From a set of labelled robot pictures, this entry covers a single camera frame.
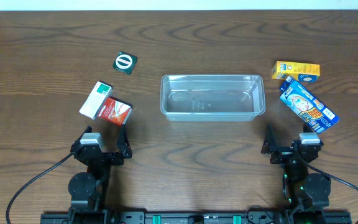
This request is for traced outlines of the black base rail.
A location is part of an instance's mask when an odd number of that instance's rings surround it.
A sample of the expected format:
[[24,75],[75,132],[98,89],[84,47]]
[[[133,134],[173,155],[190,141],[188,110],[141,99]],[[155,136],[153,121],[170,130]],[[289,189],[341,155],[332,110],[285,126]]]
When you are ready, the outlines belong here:
[[69,212],[42,214],[40,224],[246,224],[246,223],[326,223],[351,224],[348,212],[298,212],[292,217],[282,212],[249,210],[244,213],[149,213],[149,212]]

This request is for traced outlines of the clear plastic container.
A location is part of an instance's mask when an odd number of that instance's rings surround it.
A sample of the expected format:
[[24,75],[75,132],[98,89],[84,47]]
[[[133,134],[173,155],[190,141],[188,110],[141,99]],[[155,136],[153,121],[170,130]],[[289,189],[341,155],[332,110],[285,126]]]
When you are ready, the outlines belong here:
[[265,112],[259,75],[165,75],[160,110],[169,121],[252,121]]

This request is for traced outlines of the blue fever patch box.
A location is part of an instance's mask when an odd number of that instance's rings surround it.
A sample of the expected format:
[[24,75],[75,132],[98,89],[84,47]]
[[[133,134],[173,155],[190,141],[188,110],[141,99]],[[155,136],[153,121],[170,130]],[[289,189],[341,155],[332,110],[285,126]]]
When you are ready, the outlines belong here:
[[317,134],[340,120],[336,113],[292,77],[285,79],[280,91],[280,99]]

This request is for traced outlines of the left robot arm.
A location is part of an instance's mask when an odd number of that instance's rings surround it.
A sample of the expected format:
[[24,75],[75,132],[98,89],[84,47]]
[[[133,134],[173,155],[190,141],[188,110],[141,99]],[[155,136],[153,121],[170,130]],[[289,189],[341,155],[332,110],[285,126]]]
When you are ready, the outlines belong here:
[[121,126],[116,147],[117,152],[103,152],[104,143],[100,133],[88,126],[71,145],[74,158],[87,166],[87,171],[74,175],[69,184],[71,207],[77,211],[97,211],[104,202],[112,166],[121,166],[132,157],[126,127]]

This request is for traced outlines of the yellow medicine box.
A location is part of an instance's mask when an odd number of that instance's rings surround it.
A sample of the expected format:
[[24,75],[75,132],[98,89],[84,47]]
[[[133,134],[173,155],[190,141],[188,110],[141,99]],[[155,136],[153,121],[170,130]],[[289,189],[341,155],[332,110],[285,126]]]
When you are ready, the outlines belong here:
[[299,82],[315,82],[320,76],[320,65],[313,63],[276,61],[272,67],[272,79],[292,77]]

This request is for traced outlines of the dark green square box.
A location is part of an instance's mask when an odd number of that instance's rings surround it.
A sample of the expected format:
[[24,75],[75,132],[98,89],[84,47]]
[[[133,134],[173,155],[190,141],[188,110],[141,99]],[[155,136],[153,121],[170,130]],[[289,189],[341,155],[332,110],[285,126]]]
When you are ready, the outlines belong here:
[[131,75],[138,58],[135,55],[120,51],[113,62],[113,69],[123,72],[127,75]]

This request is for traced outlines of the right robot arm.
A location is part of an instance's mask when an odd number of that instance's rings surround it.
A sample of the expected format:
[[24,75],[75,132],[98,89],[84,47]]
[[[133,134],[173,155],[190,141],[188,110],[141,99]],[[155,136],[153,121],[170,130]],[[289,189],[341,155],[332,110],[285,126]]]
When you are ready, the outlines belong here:
[[329,205],[331,179],[319,172],[310,173],[308,168],[322,147],[322,140],[307,126],[290,146],[279,146],[272,127],[266,128],[261,153],[270,155],[271,164],[283,168],[283,194],[294,208],[308,211]]

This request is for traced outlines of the red Panadol ActiFast box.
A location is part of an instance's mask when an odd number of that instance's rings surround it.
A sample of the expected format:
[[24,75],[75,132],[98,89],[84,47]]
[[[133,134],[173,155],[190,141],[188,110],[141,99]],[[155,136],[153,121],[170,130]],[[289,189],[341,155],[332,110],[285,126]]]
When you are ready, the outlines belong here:
[[98,118],[122,126],[128,120],[132,106],[114,98],[107,98],[98,114]]

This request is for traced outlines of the white green Panadol box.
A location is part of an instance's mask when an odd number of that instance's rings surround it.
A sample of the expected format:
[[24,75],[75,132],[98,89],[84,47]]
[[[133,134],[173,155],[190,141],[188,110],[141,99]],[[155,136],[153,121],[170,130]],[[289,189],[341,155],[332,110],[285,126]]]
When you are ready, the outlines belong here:
[[93,87],[91,93],[88,95],[86,101],[79,110],[79,113],[91,118],[96,119],[100,108],[103,103],[112,93],[113,87],[104,82],[97,82]]

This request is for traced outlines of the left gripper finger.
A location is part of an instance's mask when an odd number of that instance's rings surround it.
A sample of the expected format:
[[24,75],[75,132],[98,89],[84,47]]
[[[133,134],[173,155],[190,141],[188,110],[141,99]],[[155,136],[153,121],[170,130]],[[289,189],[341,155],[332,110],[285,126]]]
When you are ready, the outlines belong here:
[[117,139],[117,143],[116,143],[116,147],[120,150],[120,151],[129,151],[131,149],[130,144],[129,144],[129,140],[127,138],[127,134],[126,134],[126,125],[123,124],[120,128],[119,131],[119,136]]
[[86,144],[88,142],[88,139],[90,138],[90,134],[92,133],[92,127],[87,126],[81,136],[78,138],[78,142],[80,144]]

